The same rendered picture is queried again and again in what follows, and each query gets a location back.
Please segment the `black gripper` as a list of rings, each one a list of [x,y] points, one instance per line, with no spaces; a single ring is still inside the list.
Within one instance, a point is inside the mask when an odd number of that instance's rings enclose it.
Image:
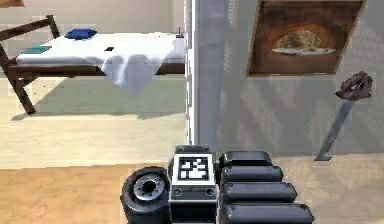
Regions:
[[[163,167],[144,167],[132,173],[120,196],[128,224],[168,224],[169,190],[167,170]]]

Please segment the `dark wooden bed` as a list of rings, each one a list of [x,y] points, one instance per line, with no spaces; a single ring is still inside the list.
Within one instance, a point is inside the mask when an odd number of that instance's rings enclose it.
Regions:
[[[42,54],[9,58],[4,40],[48,27],[53,39],[38,46],[52,46]],[[25,87],[40,77],[106,76],[114,85],[137,95],[156,75],[185,72],[186,37],[177,33],[96,33],[84,40],[60,34],[52,15],[0,31],[0,68],[5,73],[24,111],[35,112]],[[113,51],[104,51],[114,47]]]

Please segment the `blue pillow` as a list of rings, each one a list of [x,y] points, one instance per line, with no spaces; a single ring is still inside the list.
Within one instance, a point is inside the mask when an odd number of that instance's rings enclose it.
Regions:
[[[93,29],[73,29],[64,35],[67,39],[84,40],[92,38],[97,33]]]

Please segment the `framed food picture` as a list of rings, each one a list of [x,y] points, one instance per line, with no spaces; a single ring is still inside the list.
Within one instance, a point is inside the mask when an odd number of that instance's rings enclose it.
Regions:
[[[247,75],[329,75],[343,58],[366,0],[260,0]]]

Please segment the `brown framed picture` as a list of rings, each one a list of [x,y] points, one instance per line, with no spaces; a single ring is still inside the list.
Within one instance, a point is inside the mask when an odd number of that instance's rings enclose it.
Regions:
[[[0,8],[24,7],[23,0],[0,0]]]

